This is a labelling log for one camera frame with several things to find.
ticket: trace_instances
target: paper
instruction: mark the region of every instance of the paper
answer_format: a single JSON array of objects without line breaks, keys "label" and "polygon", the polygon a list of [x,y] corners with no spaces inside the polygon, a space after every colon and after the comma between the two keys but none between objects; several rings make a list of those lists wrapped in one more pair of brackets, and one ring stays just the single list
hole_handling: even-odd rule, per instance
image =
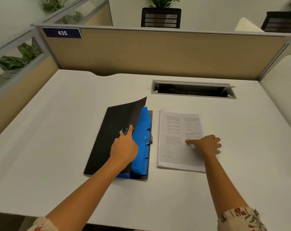
[{"label": "paper", "polygon": [[158,163],[159,167],[205,172],[201,154],[186,139],[204,137],[200,114],[161,110]]}]

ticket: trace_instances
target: desk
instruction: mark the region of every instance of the desk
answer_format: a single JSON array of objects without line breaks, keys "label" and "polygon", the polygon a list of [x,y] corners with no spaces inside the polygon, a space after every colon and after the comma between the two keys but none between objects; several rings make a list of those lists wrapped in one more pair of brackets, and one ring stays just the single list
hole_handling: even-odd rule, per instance
[{"label": "desk", "polygon": [[[151,94],[152,79],[230,83],[237,99]],[[201,112],[221,138],[222,166],[269,230],[291,230],[291,128],[257,81],[58,70],[0,135],[0,212],[45,216],[88,179],[83,170],[107,107],[147,96],[147,181],[116,178],[89,223],[216,230],[206,175],[158,169],[159,110]]]}]

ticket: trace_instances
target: person's left hand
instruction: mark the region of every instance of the person's left hand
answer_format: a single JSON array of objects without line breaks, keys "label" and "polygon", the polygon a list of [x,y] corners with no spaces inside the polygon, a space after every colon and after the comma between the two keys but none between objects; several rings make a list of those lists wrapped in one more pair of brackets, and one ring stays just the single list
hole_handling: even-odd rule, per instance
[{"label": "person's left hand", "polygon": [[114,140],[111,146],[110,156],[116,161],[123,163],[123,167],[125,168],[136,158],[137,153],[138,146],[132,140],[132,125],[130,125],[126,135],[120,131],[120,137]]}]

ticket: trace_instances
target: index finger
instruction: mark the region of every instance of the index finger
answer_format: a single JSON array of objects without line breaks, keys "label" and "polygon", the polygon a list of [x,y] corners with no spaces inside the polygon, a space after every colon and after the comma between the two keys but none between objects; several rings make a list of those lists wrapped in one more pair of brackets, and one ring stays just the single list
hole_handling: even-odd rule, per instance
[{"label": "index finger", "polygon": [[129,129],[126,135],[132,136],[132,125],[129,126]]}]

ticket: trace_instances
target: floral sleeve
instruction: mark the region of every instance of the floral sleeve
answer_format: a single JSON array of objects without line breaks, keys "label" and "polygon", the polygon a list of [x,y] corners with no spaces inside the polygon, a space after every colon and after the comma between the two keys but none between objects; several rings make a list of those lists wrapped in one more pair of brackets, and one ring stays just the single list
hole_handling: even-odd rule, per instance
[{"label": "floral sleeve", "polygon": [[231,209],[218,219],[218,231],[267,231],[260,214],[252,208]]},{"label": "floral sleeve", "polygon": [[46,217],[39,217],[28,231],[58,231],[58,229]]}]

